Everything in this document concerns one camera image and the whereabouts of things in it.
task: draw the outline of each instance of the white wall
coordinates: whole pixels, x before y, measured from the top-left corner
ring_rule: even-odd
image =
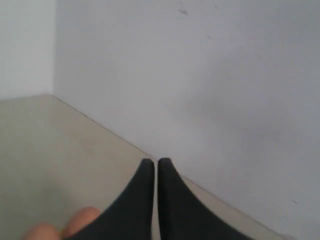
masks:
[[[276,232],[319,239],[319,10],[59,0],[54,94]]]
[[[0,1],[0,99],[52,92],[55,2]]]

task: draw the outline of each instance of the hand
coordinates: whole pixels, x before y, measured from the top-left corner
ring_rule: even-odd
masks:
[[[62,232],[53,225],[40,223],[32,227],[22,240],[62,240],[77,233],[90,224],[100,215],[100,211],[94,207],[85,207],[77,211],[69,220]]]

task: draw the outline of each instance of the finger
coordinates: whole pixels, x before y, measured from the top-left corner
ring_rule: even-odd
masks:
[[[60,235],[54,226],[41,223],[31,228],[22,240],[60,240]]]
[[[88,224],[92,223],[92,221],[94,221],[99,215],[100,211],[95,207],[85,207],[77,211],[67,223],[64,231],[62,232],[62,237],[67,238],[79,232]]]

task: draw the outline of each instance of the skin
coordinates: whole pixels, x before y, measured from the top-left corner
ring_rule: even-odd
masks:
[[[63,240],[80,231],[99,215],[100,211],[97,208],[85,207],[70,218],[62,232],[59,232],[53,225],[40,223],[32,227],[22,240]]]

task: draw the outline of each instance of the beige floor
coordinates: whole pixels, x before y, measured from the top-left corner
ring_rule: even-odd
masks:
[[[105,209],[147,155],[60,100],[36,96],[0,101],[0,239],[31,225],[61,228],[84,206]],[[212,211],[257,240],[272,231],[185,179]],[[158,240],[154,208],[153,239]]]

